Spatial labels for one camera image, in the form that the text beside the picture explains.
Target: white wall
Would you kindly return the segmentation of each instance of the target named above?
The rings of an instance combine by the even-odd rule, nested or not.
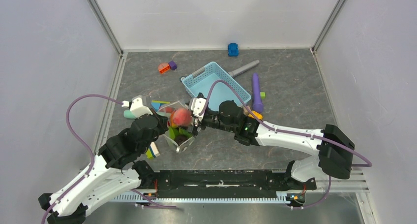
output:
[[[337,0],[97,0],[123,49],[311,47]]]
[[[347,0],[318,51],[340,127],[371,159],[380,223],[416,223],[417,1]]]
[[[0,0],[0,223],[40,223],[37,198],[68,183],[89,157],[65,112],[107,94],[118,56],[86,0]],[[74,106],[94,142],[104,101]]]

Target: basket handle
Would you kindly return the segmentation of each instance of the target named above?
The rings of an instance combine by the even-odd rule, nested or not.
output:
[[[193,78],[196,78],[197,76],[199,76],[201,73],[203,73],[206,70],[205,67],[202,67],[198,70],[196,70],[195,72],[193,72],[191,75],[193,76]]]

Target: blue toy car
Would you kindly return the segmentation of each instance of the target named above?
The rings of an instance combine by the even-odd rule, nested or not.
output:
[[[229,50],[229,56],[230,57],[235,57],[235,56],[239,55],[238,44],[236,44],[236,43],[229,44],[228,50]]]

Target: blue basket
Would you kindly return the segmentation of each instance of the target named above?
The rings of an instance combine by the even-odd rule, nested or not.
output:
[[[209,94],[212,84],[216,80],[224,80],[236,91],[245,103],[251,99],[250,94],[236,80],[234,80],[225,70],[216,62],[211,62],[198,69],[191,75],[182,80],[185,89],[192,97],[197,97],[198,93],[203,93],[204,97]],[[241,106],[238,97],[225,84],[218,83],[214,86],[213,92],[209,99],[208,107],[211,110],[218,111],[219,105],[223,101],[233,100],[238,106]]]

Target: gray tabletop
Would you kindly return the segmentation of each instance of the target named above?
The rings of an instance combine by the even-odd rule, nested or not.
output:
[[[177,63],[178,69],[159,74],[159,64],[171,60]],[[260,64],[235,80],[252,94],[252,74],[258,73],[261,91],[266,93],[262,113],[265,121],[296,128],[324,128],[326,124],[334,124],[319,71],[308,49],[240,50],[238,57],[229,57],[224,50],[129,53],[117,98],[131,100],[143,95],[149,107],[151,100],[188,101],[191,96],[180,82],[181,76],[212,61],[231,71],[253,60],[259,60]],[[132,120],[123,117],[123,110],[115,107],[109,136],[130,127]],[[288,162],[308,156],[278,147],[244,146],[233,140],[233,134],[210,128],[201,131],[192,146],[180,154],[163,138],[156,144],[160,156],[148,160],[154,170],[285,169]]]

